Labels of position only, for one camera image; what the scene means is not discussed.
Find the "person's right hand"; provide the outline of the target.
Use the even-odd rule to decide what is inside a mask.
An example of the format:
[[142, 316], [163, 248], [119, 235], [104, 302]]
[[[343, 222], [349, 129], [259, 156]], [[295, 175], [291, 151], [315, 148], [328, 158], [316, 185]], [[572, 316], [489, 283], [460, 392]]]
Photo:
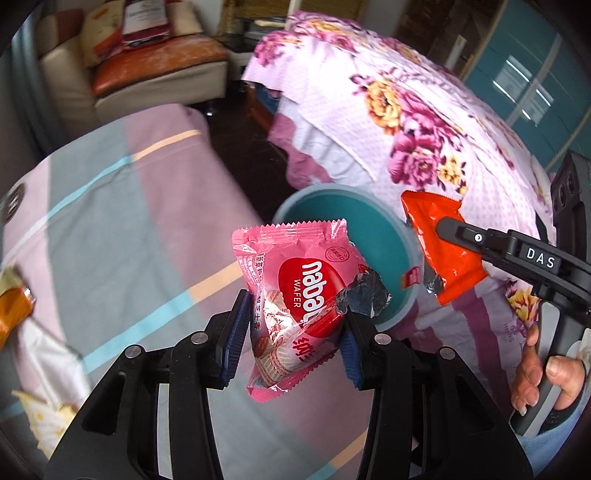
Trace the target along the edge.
[[586, 380], [586, 369], [579, 359], [552, 356], [543, 364], [536, 351], [538, 340], [539, 328], [534, 324], [528, 330], [522, 360], [511, 388], [512, 406], [522, 416], [526, 414], [528, 407], [538, 404], [539, 386], [543, 379], [561, 389], [554, 405], [554, 409], [558, 411], [565, 410], [575, 403]]

